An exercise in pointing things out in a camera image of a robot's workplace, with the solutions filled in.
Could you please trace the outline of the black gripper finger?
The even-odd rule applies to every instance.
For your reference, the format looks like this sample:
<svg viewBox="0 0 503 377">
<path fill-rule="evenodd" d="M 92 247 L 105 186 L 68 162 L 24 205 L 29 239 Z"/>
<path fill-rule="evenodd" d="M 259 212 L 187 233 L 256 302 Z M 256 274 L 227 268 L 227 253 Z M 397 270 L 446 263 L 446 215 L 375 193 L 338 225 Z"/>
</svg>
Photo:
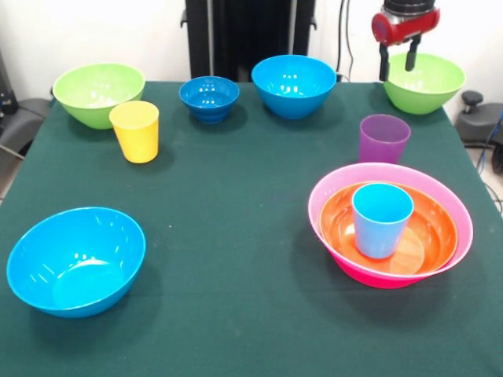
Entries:
<svg viewBox="0 0 503 377">
<path fill-rule="evenodd" d="M 388 45 L 385 43 L 380 44 L 380 75 L 379 80 L 386 82 L 389 77 L 389 52 Z"/>
<path fill-rule="evenodd" d="M 417 49 L 420 45 L 420 37 L 412 37 L 412 41 L 409 46 L 409 51 L 406 55 L 406 71 L 412 71 L 415 68 Z"/>
</svg>

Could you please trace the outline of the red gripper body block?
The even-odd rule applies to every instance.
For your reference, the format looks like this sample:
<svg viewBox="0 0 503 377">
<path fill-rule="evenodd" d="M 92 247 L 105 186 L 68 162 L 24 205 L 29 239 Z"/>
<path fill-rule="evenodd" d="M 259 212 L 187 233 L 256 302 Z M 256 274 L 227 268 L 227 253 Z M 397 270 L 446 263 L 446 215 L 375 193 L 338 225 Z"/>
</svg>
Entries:
<svg viewBox="0 0 503 377">
<path fill-rule="evenodd" d="M 400 44 L 415 35 L 431 31 L 439 23 L 439 18 L 438 8 L 412 16 L 397 16 L 383 11 L 373 17 L 372 31 L 381 44 Z"/>
</svg>

